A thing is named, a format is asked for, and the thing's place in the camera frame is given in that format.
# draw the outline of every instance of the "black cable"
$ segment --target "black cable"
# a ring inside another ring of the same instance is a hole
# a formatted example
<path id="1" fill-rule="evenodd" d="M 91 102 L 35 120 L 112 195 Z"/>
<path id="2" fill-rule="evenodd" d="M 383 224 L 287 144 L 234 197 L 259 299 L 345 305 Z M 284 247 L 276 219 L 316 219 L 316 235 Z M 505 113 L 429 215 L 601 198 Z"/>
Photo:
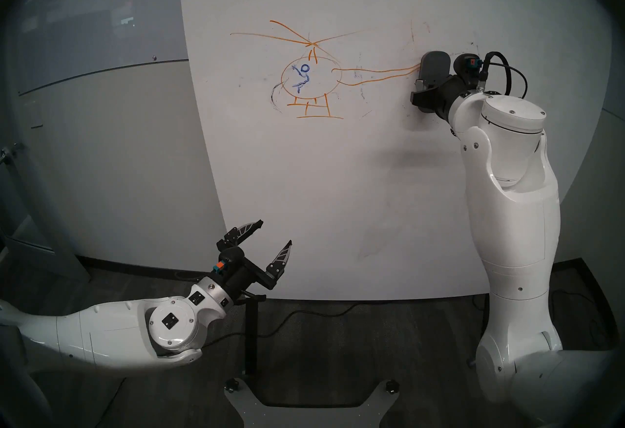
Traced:
<path id="1" fill-rule="evenodd" d="M 501 65 L 501 64 L 499 64 L 499 63 L 491 63 L 491 65 L 494 65 L 494 66 L 502 66 L 502 67 L 503 67 L 503 68 L 505 68 L 505 69 L 510 69 L 510 70 L 512 70 L 512 71 L 514 71 L 514 72 L 519 73 L 519 75 L 521 75 L 521 78 L 523 78 L 523 81 L 525 82 L 525 91 L 523 92 L 523 96 L 522 96 L 521 98 L 522 98 L 522 99 L 523 99 L 523 98 L 525 98 L 525 95 L 527 95 L 527 94 L 528 94 L 528 81 L 527 81 L 527 79 L 526 79 L 526 77 L 525 77 L 525 75 L 524 75 L 523 73 L 521 73 L 519 70 L 517 70 L 516 68 L 513 68 L 513 67 L 512 67 L 512 66 L 510 66 L 510 65 Z"/>
<path id="2" fill-rule="evenodd" d="M 483 309 L 483 308 L 482 308 L 482 309 L 480 309 L 480 308 L 478 307 L 478 305 L 475 303 L 475 297 L 476 297 L 475 295 L 471 295 L 471 304 L 473 304 L 473 307 L 475 307 L 476 309 L 478 309 L 480 312 L 483 312 L 483 311 L 484 311 L 484 309 Z"/>
<path id="3" fill-rule="evenodd" d="M 508 60 L 500 52 L 490 51 L 486 53 L 486 56 L 484 57 L 484 66 L 482 67 L 482 71 L 480 71 L 479 73 L 479 80 L 485 82 L 488 79 L 488 66 L 497 64 L 491 63 L 491 59 L 493 56 L 497 56 L 506 68 L 506 93 L 504 93 L 504 95 L 509 95 L 510 90 L 512 89 L 512 73 L 510 73 L 510 69 L 508 68 Z"/>
<path id="4" fill-rule="evenodd" d="M 587 302 L 590 302 L 595 308 L 597 307 L 597 304 L 594 300 L 589 299 L 587 296 L 585 296 L 584 294 L 578 294 L 577 292 L 567 292 L 566 290 L 563 289 L 557 289 L 557 290 L 553 290 L 552 292 L 549 292 L 551 298 L 551 321 L 554 322 L 556 320 L 556 308 L 554 306 L 554 301 L 553 301 L 553 295 L 554 294 L 566 294 L 566 295 L 572 295 L 575 297 L 581 297 L 584 300 L 586 300 Z M 601 328 L 601 326 L 599 325 L 599 323 L 594 320 L 591 319 L 590 324 L 588 326 L 588 332 L 590 334 L 590 338 L 593 341 L 593 344 L 595 347 L 597 347 L 598 349 L 602 348 L 602 345 L 600 342 L 597 342 L 597 340 L 595 339 L 595 336 L 593 334 L 593 324 L 597 327 L 597 330 L 599 331 L 599 333 L 603 336 L 604 339 L 607 340 L 607 335 L 606 332 L 603 331 L 603 329 Z"/>
<path id="5" fill-rule="evenodd" d="M 124 381 L 127 378 L 124 378 L 121 380 L 121 382 L 119 383 L 119 386 L 117 386 L 117 390 L 115 391 L 115 394 L 113 395 L 113 397 L 111 398 L 111 400 L 109 401 L 108 405 L 106 405 L 106 408 L 104 408 L 104 411 L 102 413 L 102 416 L 100 416 L 99 421 L 96 423 L 95 428 L 100 426 L 100 423 L 102 423 L 102 421 L 104 421 L 104 417 L 106 416 L 106 414 L 109 412 L 109 410 L 111 409 L 111 406 L 113 405 L 113 401 L 115 401 L 116 396 L 119 393 L 119 390 L 121 389 L 121 385 L 124 383 Z"/>
<path id="6" fill-rule="evenodd" d="M 287 315 L 284 320 L 282 322 L 280 322 L 280 324 L 271 332 L 269 333 L 265 333 L 265 334 L 259 334 L 257 335 L 257 338 L 259 339 L 266 339 L 268 337 L 271 337 L 272 335 L 276 335 L 278 333 L 278 331 L 280 329 L 282 329 L 283 325 L 295 314 L 309 314 L 309 315 L 317 315 L 319 317 L 326 317 L 327 319 L 335 319 L 336 317 L 341 317 L 345 314 L 347 314 L 348 312 L 350 312 L 351 310 L 353 310 L 353 308 L 357 307 L 358 305 L 386 305 L 389 304 L 390 302 L 356 302 L 355 304 L 351 305 L 350 307 L 348 307 L 347 309 L 345 309 L 342 312 L 339 312 L 338 314 L 322 314 L 321 312 L 313 312 L 311 310 L 294 310 L 292 311 L 289 315 Z M 211 342 L 207 342 L 206 344 L 204 344 L 202 346 L 202 349 L 204 349 L 205 347 L 209 347 L 210 345 L 216 344 L 218 342 L 223 341 L 224 339 L 227 339 L 228 337 L 232 337 L 234 335 L 246 335 L 245 332 L 230 332 L 227 333 L 226 335 L 222 335 L 221 337 L 218 337 L 216 339 L 214 339 Z"/>

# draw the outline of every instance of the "black rubber foot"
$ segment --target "black rubber foot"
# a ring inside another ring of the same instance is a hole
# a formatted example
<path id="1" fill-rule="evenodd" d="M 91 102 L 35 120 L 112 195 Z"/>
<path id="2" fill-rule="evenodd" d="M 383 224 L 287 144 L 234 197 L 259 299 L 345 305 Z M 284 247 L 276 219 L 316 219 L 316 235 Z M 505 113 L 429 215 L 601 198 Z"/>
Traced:
<path id="1" fill-rule="evenodd" d="M 395 394 L 399 392 L 399 383 L 393 379 L 386 382 L 386 392 L 388 394 Z"/>
<path id="2" fill-rule="evenodd" d="M 239 381 L 237 381 L 235 378 L 230 378 L 226 381 L 226 384 L 224 386 L 224 389 L 228 392 L 235 392 L 239 390 Z"/>

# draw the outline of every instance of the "metal stand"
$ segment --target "metal stand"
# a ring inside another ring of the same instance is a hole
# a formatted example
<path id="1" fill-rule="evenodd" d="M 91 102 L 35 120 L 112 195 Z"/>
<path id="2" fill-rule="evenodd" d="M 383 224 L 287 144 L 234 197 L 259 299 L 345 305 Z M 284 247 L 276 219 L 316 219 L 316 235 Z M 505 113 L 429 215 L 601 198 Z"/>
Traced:
<path id="1" fill-rule="evenodd" d="M 258 366 L 258 304 L 267 300 L 267 295 L 242 297 L 234 305 L 245 305 L 245 368 L 246 377 L 256 375 Z"/>
<path id="2" fill-rule="evenodd" d="M 387 379 L 367 401 L 348 407 L 288 407 L 261 403 L 242 379 L 228 379 L 224 394 L 243 420 L 244 428 L 377 428 L 399 397 L 399 383 Z"/>

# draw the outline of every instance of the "baseboard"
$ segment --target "baseboard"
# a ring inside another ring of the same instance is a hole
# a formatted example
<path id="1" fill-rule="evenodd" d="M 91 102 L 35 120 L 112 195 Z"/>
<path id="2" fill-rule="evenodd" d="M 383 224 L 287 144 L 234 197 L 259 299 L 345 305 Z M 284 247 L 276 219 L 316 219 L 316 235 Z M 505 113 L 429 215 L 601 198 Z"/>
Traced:
<path id="1" fill-rule="evenodd" d="M 613 349 L 617 347 L 620 342 L 620 336 L 619 329 L 616 325 L 616 319 L 614 318 L 614 314 L 612 313 L 612 309 L 610 308 L 610 304 L 607 301 L 606 296 L 603 294 L 603 290 L 594 278 L 590 268 L 588 268 L 588 265 L 586 265 L 586 262 L 582 258 L 575 258 L 573 260 L 553 264 L 554 271 L 567 270 L 569 268 L 573 268 L 577 271 L 584 285 L 593 296 L 593 300 L 597 306 L 597 311 L 606 326 L 609 348 Z"/>
<path id="2" fill-rule="evenodd" d="M 169 268 L 144 267 L 141 265 L 131 265 L 127 263 L 110 262 L 108 260 L 98 260 L 97 258 L 77 257 L 78 261 L 86 268 L 98 268 L 116 273 L 137 275 L 139 277 L 162 278 L 164 280 L 182 280 L 185 282 L 195 282 L 205 277 L 209 272 L 195 272 L 192 270 L 170 270 Z"/>

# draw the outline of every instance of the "black end effector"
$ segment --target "black end effector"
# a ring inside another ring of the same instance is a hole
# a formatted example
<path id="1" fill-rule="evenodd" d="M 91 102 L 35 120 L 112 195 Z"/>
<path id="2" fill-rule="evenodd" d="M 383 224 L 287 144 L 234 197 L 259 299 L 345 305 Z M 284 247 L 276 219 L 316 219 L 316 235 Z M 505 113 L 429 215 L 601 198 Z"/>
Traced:
<path id="1" fill-rule="evenodd" d="M 228 231 L 228 233 L 226 233 L 222 240 L 219 240 L 217 242 L 217 249 L 219 251 L 223 251 L 226 248 L 240 245 L 241 243 L 243 243 L 243 241 L 252 236 L 254 231 L 260 229 L 261 227 L 262 219 L 258 220 L 255 223 L 247 223 L 241 227 L 232 228 L 230 231 Z"/>
<path id="2" fill-rule="evenodd" d="M 432 60 L 431 55 L 437 54 L 437 60 Z M 440 55 L 447 56 L 447 60 L 439 59 Z M 410 94 L 410 102 L 426 110 L 432 110 L 446 122 L 449 122 L 449 109 L 458 96 L 468 95 L 469 90 L 474 90 L 478 85 L 479 69 L 482 61 L 479 56 L 466 53 L 458 56 L 454 61 L 455 75 L 449 73 L 449 63 L 451 59 L 447 53 L 442 51 L 427 53 L 421 60 L 421 75 L 425 70 L 425 76 L 439 76 L 434 81 L 427 83 L 427 88 L 421 92 L 412 92 Z M 435 85 L 429 85 L 431 82 L 437 82 Z"/>
<path id="3" fill-rule="evenodd" d="M 237 299 L 241 292 L 247 290 L 255 282 L 260 283 L 268 290 L 276 286 L 278 279 L 284 273 L 286 263 L 291 253 L 292 242 L 289 241 L 266 268 L 262 271 L 245 257 L 245 253 L 238 246 L 262 226 L 262 221 L 249 223 L 240 228 L 228 231 L 224 239 L 219 240 L 219 261 L 208 276 L 222 287 L 230 298 Z"/>

